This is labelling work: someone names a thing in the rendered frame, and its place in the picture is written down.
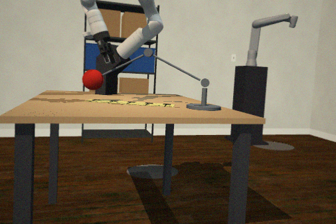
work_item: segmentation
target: baseboard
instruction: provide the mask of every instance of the baseboard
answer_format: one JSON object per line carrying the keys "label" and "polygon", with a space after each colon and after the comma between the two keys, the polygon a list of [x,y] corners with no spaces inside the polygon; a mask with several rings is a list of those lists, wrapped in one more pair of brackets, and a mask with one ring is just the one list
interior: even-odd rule
{"label": "baseboard", "polygon": [[[165,135],[165,127],[160,125],[161,127],[154,127],[154,136],[164,136]],[[0,138],[1,137],[14,137],[15,129],[14,125],[8,125],[7,128],[3,126],[0,128]],[[209,135],[209,136],[217,136],[217,135],[230,135],[230,128],[175,128],[174,135],[175,136],[199,136],[199,135]],[[328,134],[325,132],[321,132],[318,130],[312,130],[309,128],[264,128],[265,135],[274,135],[274,134],[310,134],[312,136],[316,136],[319,138],[323,138],[325,140],[329,140],[332,142],[336,142],[336,135]],[[59,132],[60,136],[81,136],[82,130],[81,128],[60,128]],[[43,137],[50,136],[50,130],[46,128],[35,128],[35,136]]]}

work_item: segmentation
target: red sphere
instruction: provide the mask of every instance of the red sphere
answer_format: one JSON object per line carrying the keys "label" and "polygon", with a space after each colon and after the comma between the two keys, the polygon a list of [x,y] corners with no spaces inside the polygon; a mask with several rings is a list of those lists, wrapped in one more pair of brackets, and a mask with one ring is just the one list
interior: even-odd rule
{"label": "red sphere", "polygon": [[99,70],[88,70],[84,73],[83,85],[89,90],[97,90],[103,85],[103,75]]}

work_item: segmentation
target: table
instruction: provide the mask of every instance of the table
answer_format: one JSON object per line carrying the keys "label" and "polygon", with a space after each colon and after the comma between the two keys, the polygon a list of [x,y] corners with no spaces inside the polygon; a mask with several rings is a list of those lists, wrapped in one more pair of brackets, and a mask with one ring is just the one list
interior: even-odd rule
{"label": "table", "polygon": [[[174,107],[137,106],[88,102],[90,99],[126,100],[174,104]],[[174,124],[241,124],[232,148],[232,171],[228,223],[243,224],[246,217],[248,164],[251,132],[249,124],[265,119],[222,108],[219,111],[191,110],[199,100],[174,94],[96,95],[90,92],[48,90],[0,115],[0,123],[15,124],[13,223],[33,222],[35,124],[50,124],[49,203],[56,203],[59,124],[166,124],[163,194],[171,192]]]}

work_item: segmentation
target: wooden floor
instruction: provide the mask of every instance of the wooden floor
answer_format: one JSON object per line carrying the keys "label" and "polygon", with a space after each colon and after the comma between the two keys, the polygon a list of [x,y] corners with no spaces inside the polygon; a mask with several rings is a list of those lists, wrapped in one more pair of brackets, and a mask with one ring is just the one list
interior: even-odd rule
{"label": "wooden floor", "polygon": [[[292,151],[251,147],[247,223],[336,224],[336,143],[313,136],[264,136]],[[128,167],[163,164],[164,137],[60,137],[58,202],[48,204],[49,139],[35,138],[34,223],[227,223],[232,143],[224,136],[175,136],[172,192]],[[13,218],[14,138],[0,138],[0,223]]]}

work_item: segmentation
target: yellow tape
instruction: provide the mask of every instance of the yellow tape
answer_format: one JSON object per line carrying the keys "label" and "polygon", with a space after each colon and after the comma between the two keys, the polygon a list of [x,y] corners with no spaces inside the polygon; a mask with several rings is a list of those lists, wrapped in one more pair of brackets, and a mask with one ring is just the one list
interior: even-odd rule
{"label": "yellow tape", "polygon": [[109,104],[120,104],[120,105],[136,105],[136,106],[162,106],[173,108],[174,104],[162,104],[162,103],[150,103],[150,102],[137,102],[137,101],[123,101],[123,100],[87,100],[89,102],[97,103],[109,103]]}

